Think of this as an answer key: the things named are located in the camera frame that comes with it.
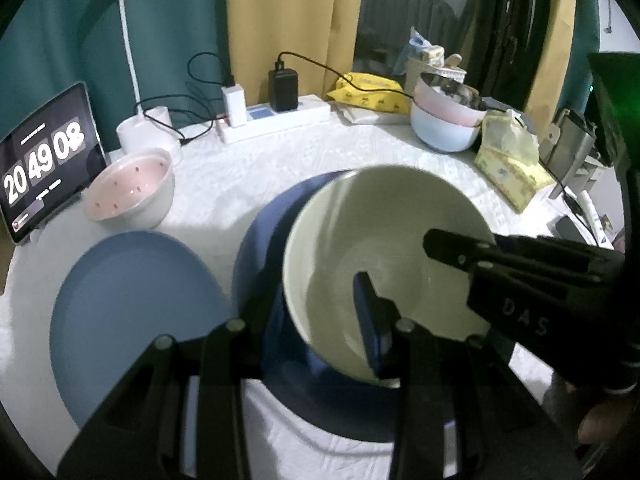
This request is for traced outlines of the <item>person right hand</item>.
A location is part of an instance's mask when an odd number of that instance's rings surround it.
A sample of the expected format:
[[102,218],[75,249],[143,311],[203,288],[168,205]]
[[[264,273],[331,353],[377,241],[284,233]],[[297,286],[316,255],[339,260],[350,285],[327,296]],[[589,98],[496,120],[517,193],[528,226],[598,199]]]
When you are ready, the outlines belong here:
[[581,392],[553,373],[542,408],[573,444],[610,443],[638,406],[634,401]]

